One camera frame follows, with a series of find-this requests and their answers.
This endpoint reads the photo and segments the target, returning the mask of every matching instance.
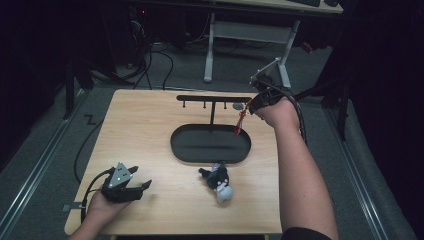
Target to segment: desk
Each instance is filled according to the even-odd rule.
[[[231,201],[219,204],[198,173],[211,165],[185,163],[171,151],[170,137],[188,123],[210,120],[211,104],[182,102],[177,95],[254,97],[246,93],[118,90],[111,101],[75,201],[100,172],[122,161],[139,166],[128,187],[152,179],[141,200],[133,202],[104,234],[269,234],[281,233],[278,207],[277,149],[271,127],[246,116],[243,129],[252,140],[247,158],[228,165],[234,189]],[[239,111],[217,103],[216,124],[235,125]],[[99,179],[93,188],[103,183]],[[72,210],[65,226],[71,234],[80,225],[80,210]]]
[[[216,4],[216,2],[245,4],[260,7],[282,8],[288,10],[309,11],[318,13],[341,14],[343,12],[343,8],[340,5],[337,5],[336,7],[330,7],[323,1],[321,1],[319,7],[311,7],[286,0],[214,0],[213,4]],[[214,38],[223,37],[285,44],[285,48],[281,53],[281,57],[279,57],[278,67],[282,85],[286,88],[291,88],[285,64],[294,38],[296,37],[299,24],[300,20],[295,20],[292,27],[273,27],[226,21],[215,21],[215,13],[212,13],[209,27],[209,48],[206,57],[204,81],[212,81]]]

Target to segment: plush toy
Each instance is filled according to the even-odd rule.
[[[219,203],[231,199],[233,189],[230,186],[230,177],[224,162],[214,163],[211,171],[200,168],[199,173],[202,174],[209,188],[216,192]]]

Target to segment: table top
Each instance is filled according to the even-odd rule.
[[[198,173],[210,164],[186,163],[176,158],[170,138],[189,123],[208,124],[211,103],[176,100],[177,95],[254,97],[248,93],[118,90],[115,92],[87,165],[75,202],[102,171],[123,162],[139,166],[128,187],[150,179],[141,200],[131,203],[104,234],[270,234],[281,233],[278,207],[277,149],[271,127],[246,115],[243,129],[252,147],[246,159],[227,165],[233,198],[218,203],[213,190]],[[239,111],[232,103],[216,104],[215,124],[236,125]],[[97,180],[93,189],[104,178]],[[80,210],[71,210],[65,232],[80,225]]]
[[[216,2],[233,3],[233,4],[245,4],[245,5],[256,5],[261,7],[273,7],[273,8],[284,8],[291,10],[302,10],[309,12],[320,12],[320,13],[342,13],[343,8],[338,4],[336,7],[327,5],[321,0],[319,7],[308,6],[305,4],[295,3],[287,0],[214,0]]]

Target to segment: gray floor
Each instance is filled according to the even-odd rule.
[[[249,78],[257,69],[271,62],[282,49],[280,45],[245,43],[237,49],[231,46],[217,47],[212,83],[203,82],[206,49],[175,49],[156,45],[173,60],[173,70],[166,82],[168,90],[174,88],[208,91],[255,92],[249,86]],[[304,91],[315,84],[331,49],[319,49],[311,54],[293,48],[287,61],[293,93]],[[152,55],[149,79],[155,88],[162,86],[171,61],[161,54]],[[120,74],[129,70],[120,68]],[[139,89],[147,89],[146,78]],[[95,125],[107,112],[116,89],[124,88],[111,82],[96,81],[91,92],[84,92],[79,108],[70,121],[63,121],[64,91],[56,98],[55,105],[33,126],[31,134],[11,163],[0,174],[1,216],[10,216],[8,210],[20,196],[20,190],[32,185],[34,191],[22,203],[22,211],[13,218],[3,218],[1,233],[7,239],[65,239],[64,225],[68,217],[66,205],[72,203],[78,183],[73,165],[78,150]],[[322,109],[319,97],[302,101],[309,148],[315,157],[332,195],[341,239],[415,239],[409,225],[397,207],[393,196],[376,167],[367,147],[354,109],[349,106],[346,125],[346,142],[341,142],[334,132],[333,112]],[[58,129],[63,137],[56,145],[49,145]],[[81,177],[95,144],[99,130],[88,139],[78,158],[78,175]],[[45,150],[52,150],[46,155]],[[43,160],[46,171],[40,171],[39,181],[27,182],[31,171]]]

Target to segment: person's right arm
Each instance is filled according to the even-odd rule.
[[[299,133],[292,103],[283,98],[256,114],[274,128],[278,151],[282,230],[308,228],[338,239],[332,201],[318,166]]]

